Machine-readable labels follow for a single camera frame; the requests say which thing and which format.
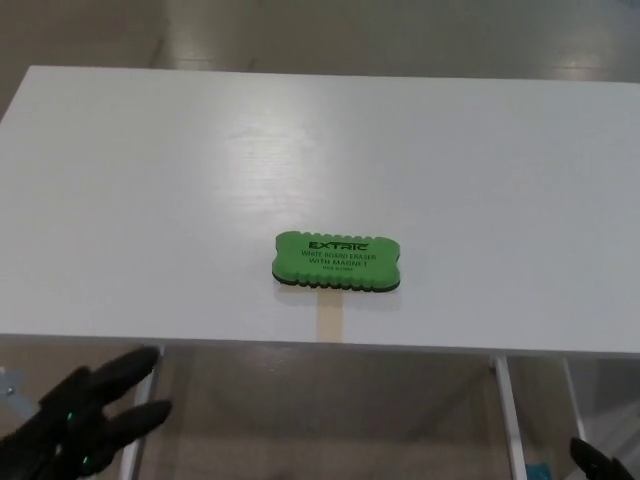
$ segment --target floor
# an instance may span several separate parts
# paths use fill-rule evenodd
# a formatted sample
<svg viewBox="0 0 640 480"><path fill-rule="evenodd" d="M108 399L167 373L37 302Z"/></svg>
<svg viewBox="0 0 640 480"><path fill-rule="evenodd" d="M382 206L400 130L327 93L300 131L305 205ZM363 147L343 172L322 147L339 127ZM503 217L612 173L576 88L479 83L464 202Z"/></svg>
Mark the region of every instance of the floor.
<svg viewBox="0 0 640 480"><path fill-rule="evenodd" d="M637 82L640 1L0 0L0 116L31 64ZM0 347L31 398L127 348ZM512 370L527 459L563 478L574 432L559 364ZM143 479L509 478L486 357L174 347L158 395L176 409ZM0 406L0 429L17 425Z"/></svg>

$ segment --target white table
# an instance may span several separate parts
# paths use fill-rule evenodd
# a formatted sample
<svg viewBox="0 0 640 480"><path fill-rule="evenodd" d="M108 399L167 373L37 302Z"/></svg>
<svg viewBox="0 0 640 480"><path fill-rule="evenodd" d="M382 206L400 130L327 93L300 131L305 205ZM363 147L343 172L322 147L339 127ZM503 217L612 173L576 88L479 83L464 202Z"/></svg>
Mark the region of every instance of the white table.
<svg viewBox="0 0 640 480"><path fill-rule="evenodd" d="M0 126L0 333L314 343L317 291L271 277L310 230L401 245L344 343L637 355L639 125L627 84L34 67Z"/></svg>

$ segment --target green eraser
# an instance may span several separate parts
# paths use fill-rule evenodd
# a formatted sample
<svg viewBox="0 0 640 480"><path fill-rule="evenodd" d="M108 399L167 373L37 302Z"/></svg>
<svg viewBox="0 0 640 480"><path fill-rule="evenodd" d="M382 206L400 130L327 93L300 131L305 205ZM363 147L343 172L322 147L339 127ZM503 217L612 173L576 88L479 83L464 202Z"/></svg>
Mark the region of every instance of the green eraser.
<svg viewBox="0 0 640 480"><path fill-rule="evenodd" d="M384 237L284 232L273 276L287 285L388 292L400 284L400 245Z"/></svg>

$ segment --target metal bracket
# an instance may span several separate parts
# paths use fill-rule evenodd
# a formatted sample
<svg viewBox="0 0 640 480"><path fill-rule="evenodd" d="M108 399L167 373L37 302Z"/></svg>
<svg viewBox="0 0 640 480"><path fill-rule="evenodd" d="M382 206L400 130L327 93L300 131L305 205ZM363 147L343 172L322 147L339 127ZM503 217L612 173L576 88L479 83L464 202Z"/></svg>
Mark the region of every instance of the metal bracket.
<svg viewBox="0 0 640 480"><path fill-rule="evenodd" d="M23 377L20 372L0 367L0 401L4 401L21 420L28 420L36 414L37 408L20 393Z"/></svg>

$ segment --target blue object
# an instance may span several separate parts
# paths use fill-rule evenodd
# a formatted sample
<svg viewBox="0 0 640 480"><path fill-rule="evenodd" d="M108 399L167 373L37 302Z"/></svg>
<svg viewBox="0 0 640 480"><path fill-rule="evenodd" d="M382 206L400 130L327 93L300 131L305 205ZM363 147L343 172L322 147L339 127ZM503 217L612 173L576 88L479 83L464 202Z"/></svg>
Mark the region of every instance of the blue object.
<svg viewBox="0 0 640 480"><path fill-rule="evenodd" d="M551 478L551 469L546 463L538 465L525 465L527 470L527 480L553 480Z"/></svg>

